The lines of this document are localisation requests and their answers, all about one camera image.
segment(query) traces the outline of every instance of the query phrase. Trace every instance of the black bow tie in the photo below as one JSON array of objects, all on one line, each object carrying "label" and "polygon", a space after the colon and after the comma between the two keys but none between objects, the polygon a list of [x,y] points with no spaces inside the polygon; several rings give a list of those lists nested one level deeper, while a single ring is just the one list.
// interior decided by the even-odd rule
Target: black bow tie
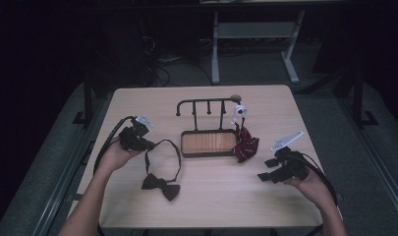
[{"label": "black bow tie", "polygon": [[158,179],[153,174],[148,174],[146,176],[143,180],[142,188],[144,190],[159,188],[168,201],[172,201],[180,192],[180,185],[167,185],[167,181]]}]

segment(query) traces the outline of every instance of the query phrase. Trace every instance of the table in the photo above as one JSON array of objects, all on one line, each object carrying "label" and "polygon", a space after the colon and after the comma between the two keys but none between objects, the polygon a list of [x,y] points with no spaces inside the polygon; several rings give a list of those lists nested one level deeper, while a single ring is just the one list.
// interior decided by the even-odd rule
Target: table
[{"label": "table", "polygon": [[[144,136],[146,139],[155,143],[170,139],[179,146],[181,133],[193,130],[195,126],[191,106],[181,106],[181,116],[176,116],[179,101],[223,98],[232,94],[240,95],[242,104],[248,108],[245,126],[254,137],[260,138],[257,154],[244,163],[238,163],[235,156],[183,157],[176,182],[181,185],[181,190],[172,202],[168,202],[159,189],[141,189],[146,176],[143,154],[132,158],[113,173],[107,185],[99,220],[102,227],[229,228],[321,224],[317,208],[295,188],[261,182],[257,177],[258,173],[268,171],[264,162],[273,157],[269,149],[275,140],[298,131],[305,134],[290,144],[290,149],[310,155],[321,166],[294,97],[286,86],[116,90],[78,193],[85,191],[96,156],[120,119],[129,115],[146,116],[154,125]],[[225,129],[234,129],[230,124],[234,105],[233,102],[226,103]],[[207,115],[206,109],[205,103],[198,103],[199,128],[217,129],[218,113]],[[161,144],[149,152],[149,159],[149,171],[155,176],[167,180],[174,178],[178,160],[172,147]]]}]

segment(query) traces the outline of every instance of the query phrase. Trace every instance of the dark red cloth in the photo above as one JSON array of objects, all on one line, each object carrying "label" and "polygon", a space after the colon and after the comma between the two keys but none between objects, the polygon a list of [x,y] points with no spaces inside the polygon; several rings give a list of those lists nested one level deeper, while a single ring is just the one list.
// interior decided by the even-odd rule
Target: dark red cloth
[{"label": "dark red cloth", "polygon": [[257,152],[259,138],[253,138],[251,133],[244,126],[245,118],[242,118],[242,126],[236,125],[236,141],[237,144],[233,147],[233,153],[238,157],[238,162],[242,163],[247,159],[253,157]]}]

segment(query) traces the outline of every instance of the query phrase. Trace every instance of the forearm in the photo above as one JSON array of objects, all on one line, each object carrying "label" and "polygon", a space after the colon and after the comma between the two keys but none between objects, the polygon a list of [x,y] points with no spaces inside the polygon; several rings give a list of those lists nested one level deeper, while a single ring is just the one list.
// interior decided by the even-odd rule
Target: forearm
[{"label": "forearm", "polygon": [[59,235],[96,235],[104,191],[113,171],[98,168]]},{"label": "forearm", "polygon": [[335,205],[320,206],[319,209],[323,220],[323,233],[325,236],[348,235],[339,210]]}]

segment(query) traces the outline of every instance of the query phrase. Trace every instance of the wooden tray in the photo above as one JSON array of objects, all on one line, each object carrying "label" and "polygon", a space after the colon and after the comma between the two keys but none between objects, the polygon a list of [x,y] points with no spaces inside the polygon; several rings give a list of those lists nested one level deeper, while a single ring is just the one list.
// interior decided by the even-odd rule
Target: wooden tray
[{"label": "wooden tray", "polygon": [[235,145],[236,135],[231,129],[185,131],[181,134],[183,157],[234,155],[232,148]]}]

